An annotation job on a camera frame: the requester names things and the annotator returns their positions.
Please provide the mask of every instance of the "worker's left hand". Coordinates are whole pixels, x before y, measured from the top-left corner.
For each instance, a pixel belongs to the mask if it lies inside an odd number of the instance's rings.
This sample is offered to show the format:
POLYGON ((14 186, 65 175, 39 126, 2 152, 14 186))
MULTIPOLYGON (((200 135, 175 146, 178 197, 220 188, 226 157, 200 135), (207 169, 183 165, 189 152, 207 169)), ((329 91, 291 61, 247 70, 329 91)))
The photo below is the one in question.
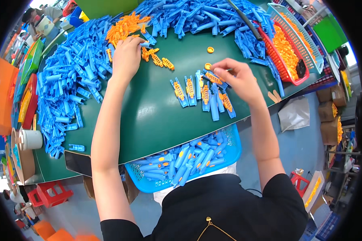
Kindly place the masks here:
POLYGON ((125 84, 130 82, 138 71, 141 60, 140 43, 144 42, 140 37, 127 37, 117 43, 113 56, 112 81, 124 81, 125 84))

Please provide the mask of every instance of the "gold necklace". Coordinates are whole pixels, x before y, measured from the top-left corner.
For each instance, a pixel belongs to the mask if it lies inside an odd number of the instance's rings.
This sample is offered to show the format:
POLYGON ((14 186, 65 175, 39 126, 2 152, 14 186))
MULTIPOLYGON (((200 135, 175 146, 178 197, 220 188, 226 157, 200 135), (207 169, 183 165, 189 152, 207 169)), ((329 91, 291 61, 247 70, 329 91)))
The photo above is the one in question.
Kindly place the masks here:
POLYGON ((208 226, 205 227, 205 229, 203 230, 203 232, 200 234, 200 236, 198 237, 197 241, 200 240, 201 236, 203 235, 203 233, 205 232, 205 230, 209 227, 209 226, 215 226, 217 229, 219 229, 220 231, 222 231, 224 234, 228 235, 231 239, 233 239, 234 241, 237 241, 236 239, 232 238, 231 235, 227 234, 227 232, 225 232, 224 230, 222 230, 221 228, 217 227, 216 225, 214 225, 212 223, 212 218, 211 217, 207 217, 207 222, 208 222, 208 226))

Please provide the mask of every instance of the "white plastic bag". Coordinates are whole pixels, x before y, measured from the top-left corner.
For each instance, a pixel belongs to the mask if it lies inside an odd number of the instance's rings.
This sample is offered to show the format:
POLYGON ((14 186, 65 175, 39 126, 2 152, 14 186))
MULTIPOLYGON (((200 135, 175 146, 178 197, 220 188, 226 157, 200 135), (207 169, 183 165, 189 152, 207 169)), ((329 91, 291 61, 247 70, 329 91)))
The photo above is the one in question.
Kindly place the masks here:
POLYGON ((278 115, 281 132, 307 127, 310 125, 309 100, 304 96, 290 99, 278 115))

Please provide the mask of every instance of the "black cable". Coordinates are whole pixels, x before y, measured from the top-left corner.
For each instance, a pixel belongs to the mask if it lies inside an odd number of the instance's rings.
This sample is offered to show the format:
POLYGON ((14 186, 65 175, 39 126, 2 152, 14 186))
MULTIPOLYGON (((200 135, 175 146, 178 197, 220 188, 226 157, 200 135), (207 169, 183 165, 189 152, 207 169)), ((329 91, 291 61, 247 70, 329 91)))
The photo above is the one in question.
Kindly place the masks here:
POLYGON ((248 190, 253 190, 253 191, 259 192, 261 195, 263 195, 263 193, 261 193, 261 191, 259 191, 259 190, 256 190, 256 189, 253 189, 253 188, 246 189, 246 191, 248 191, 248 190))

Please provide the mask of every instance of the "light blue basket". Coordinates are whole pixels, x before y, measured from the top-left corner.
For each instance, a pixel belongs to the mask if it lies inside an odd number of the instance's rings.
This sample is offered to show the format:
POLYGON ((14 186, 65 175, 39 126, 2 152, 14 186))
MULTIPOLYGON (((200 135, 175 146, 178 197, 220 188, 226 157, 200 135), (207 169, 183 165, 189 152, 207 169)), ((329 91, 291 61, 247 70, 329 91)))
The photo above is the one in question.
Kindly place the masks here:
MULTIPOLYGON (((222 129, 223 133, 225 133, 227 137, 228 144, 225 147, 227 153, 224 155, 225 162, 210 168, 207 168, 204 174, 209 172, 216 171, 223 167, 232 165, 235 163, 241 155, 241 142, 239 137, 239 132, 237 130, 236 124, 232 124, 230 126, 224 127, 222 129)), ((146 193, 153 193, 164 190, 168 187, 171 187, 171 183, 173 179, 165 179, 164 181, 149 181, 146 177, 144 177, 144 172, 139 170, 140 164, 136 163, 126 163, 125 167, 129 176, 133 180, 135 186, 141 190, 142 192, 146 193)), ((188 180, 196 178, 200 176, 197 172, 191 176, 189 176, 188 180)))
POLYGON ((315 45, 312 38, 309 36, 308 32, 303 28, 300 22, 292 15, 288 9, 280 4, 269 3, 267 13, 271 15, 271 18, 280 24, 284 28, 285 32, 290 36, 295 46, 298 48, 304 63, 309 69, 310 73, 322 73, 323 71, 323 57, 320 54, 318 47, 315 45), (303 34, 304 39, 309 43, 311 49, 313 50, 314 57, 310 54, 308 48, 303 43, 302 39, 298 36, 295 30, 290 26, 290 24, 281 16, 280 13, 284 13, 293 23, 296 24, 299 31, 303 34))

